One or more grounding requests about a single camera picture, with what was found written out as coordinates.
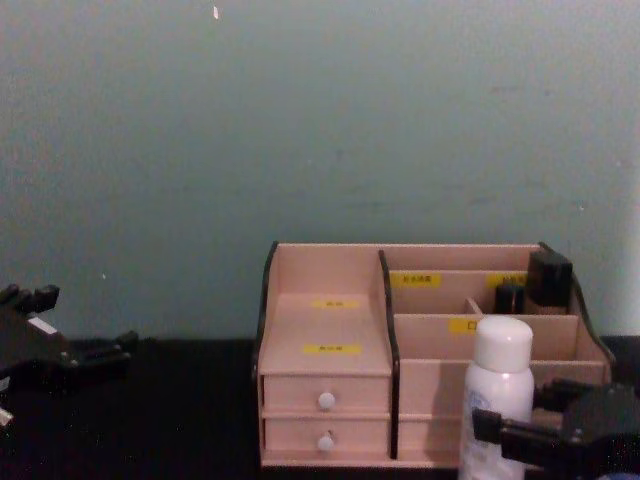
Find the pink wooden organizer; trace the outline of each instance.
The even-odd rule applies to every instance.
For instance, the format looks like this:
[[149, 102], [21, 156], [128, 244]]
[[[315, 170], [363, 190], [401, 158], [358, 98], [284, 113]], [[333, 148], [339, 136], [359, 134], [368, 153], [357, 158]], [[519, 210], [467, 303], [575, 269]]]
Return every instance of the pink wooden organizer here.
[[[261, 465], [456, 467], [475, 322], [542, 248], [274, 243], [253, 354]], [[526, 313], [537, 384], [610, 381], [575, 277], [566, 314]]]

